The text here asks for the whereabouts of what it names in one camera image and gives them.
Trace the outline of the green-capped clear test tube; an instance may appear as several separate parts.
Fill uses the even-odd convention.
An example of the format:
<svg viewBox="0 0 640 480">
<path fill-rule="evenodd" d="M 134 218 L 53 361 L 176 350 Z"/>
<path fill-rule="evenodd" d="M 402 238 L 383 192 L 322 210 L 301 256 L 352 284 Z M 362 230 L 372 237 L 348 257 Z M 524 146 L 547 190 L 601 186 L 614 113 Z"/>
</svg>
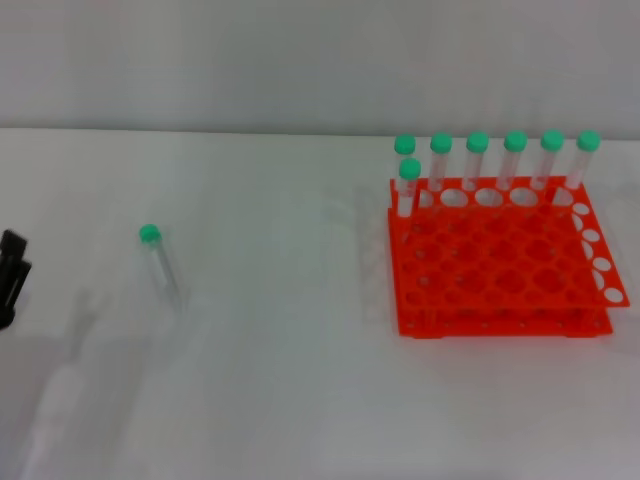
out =
<svg viewBox="0 0 640 480">
<path fill-rule="evenodd" d="M 138 238 L 158 293 L 174 311 L 180 312 L 183 307 L 181 287 L 161 230 L 155 224 L 145 224 L 140 227 Z"/>
<path fill-rule="evenodd" d="M 527 135 L 520 130 L 510 131 L 504 138 L 504 154 L 496 179 L 496 188 L 508 191 L 516 175 L 518 164 L 528 142 Z"/>
<path fill-rule="evenodd" d="M 452 145 L 453 139 L 448 133 L 439 132 L 431 137 L 430 150 L 432 159 L 428 178 L 430 192 L 437 193 L 443 189 L 443 181 Z"/>
<path fill-rule="evenodd" d="M 565 188 L 576 190 L 582 184 L 593 155 L 599 149 L 600 143 L 601 137 L 594 130 L 584 130 L 578 135 L 576 139 L 576 154 L 565 177 Z"/>
<path fill-rule="evenodd" d="M 394 152 L 396 156 L 395 188 L 396 188 L 396 181 L 398 179 L 400 162 L 407 157 L 413 157 L 416 159 L 415 151 L 416 151 L 416 138 L 414 136 L 403 134 L 395 137 L 395 140 L 394 140 Z"/>
<path fill-rule="evenodd" d="M 420 174 L 421 164 L 417 159 L 407 157 L 400 162 L 396 193 L 397 215 L 401 218 L 412 214 Z"/>
<path fill-rule="evenodd" d="M 478 178 L 488 146 L 489 137 L 485 132 L 474 131 L 467 137 L 467 159 L 462 181 L 462 187 L 467 192 L 473 192 L 477 189 Z"/>
<path fill-rule="evenodd" d="M 564 145 L 564 134 L 556 129 L 547 130 L 540 139 L 541 156 L 531 176 L 530 187 L 543 190 L 549 180 L 557 155 Z"/>
</svg>

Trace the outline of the orange plastic test tube rack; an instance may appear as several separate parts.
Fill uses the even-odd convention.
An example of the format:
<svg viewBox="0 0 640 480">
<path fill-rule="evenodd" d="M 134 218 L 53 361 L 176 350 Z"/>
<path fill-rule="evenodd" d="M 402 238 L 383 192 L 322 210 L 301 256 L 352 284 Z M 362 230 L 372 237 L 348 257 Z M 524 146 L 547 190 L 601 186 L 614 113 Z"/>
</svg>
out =
<svg viewBox="0 0 640 480">
<path fill-rule="evenodd" d="M 412 214 L 387 213 L 398 332 L 416 339 L 479 336 L 597 337 L 609 311 L 630 304 L 584 189 L 556 199 L 518 177 L 466 192 L 417 184 Z"/>
</svg>

